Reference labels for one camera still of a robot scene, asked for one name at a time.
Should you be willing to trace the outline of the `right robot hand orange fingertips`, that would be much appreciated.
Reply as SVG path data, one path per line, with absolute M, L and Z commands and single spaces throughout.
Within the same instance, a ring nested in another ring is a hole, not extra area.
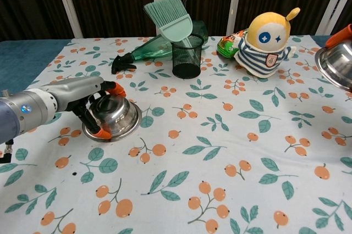
M 350 40 L 352 37 L 351 24 L 347 25 L 344 29 L 338 31 L 336 34 L 332 35 L 325 43 L 326 48 L 332 48 L 337 44 Z

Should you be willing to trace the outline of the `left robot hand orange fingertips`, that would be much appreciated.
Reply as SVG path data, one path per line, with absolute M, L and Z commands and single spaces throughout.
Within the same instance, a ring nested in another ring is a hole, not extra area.
M 126 96 L 124 88 L 114 82 L 105 81 L 99 76 L 75 77 L 44 85 L 41 90 L 50 93 L 57 101 L 58 112 L 73 112 L 93 136 L 110 140 L 112 135 L 96 122 L 86 105 L 95 93 L 116 94 Z

